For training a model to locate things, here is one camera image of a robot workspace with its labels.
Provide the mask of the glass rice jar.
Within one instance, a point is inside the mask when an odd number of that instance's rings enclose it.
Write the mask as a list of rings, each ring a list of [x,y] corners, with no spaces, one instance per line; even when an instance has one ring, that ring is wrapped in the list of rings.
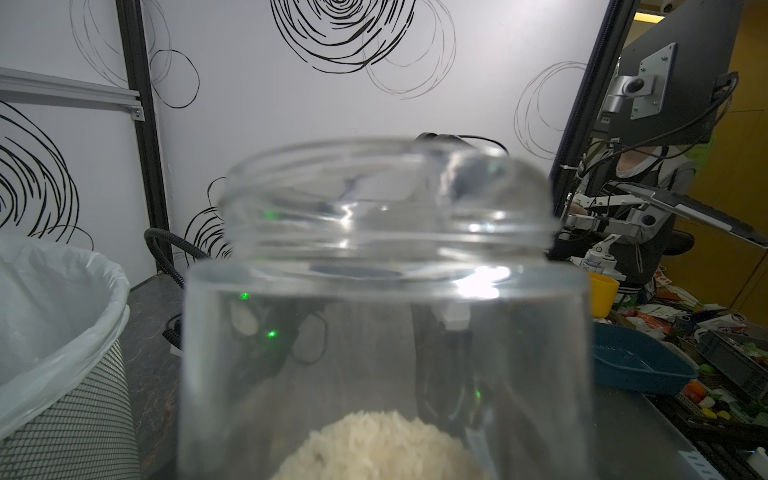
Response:
[[[271,262],[230,252],[187,272],[178,475],[182,479],[593,479],[590,282],[549,261],[557,229],[546,176],[511,158],[492,245],[436,264],[464,330],[420,322],[427,301],[322,302],[288,352],[248,324]]]

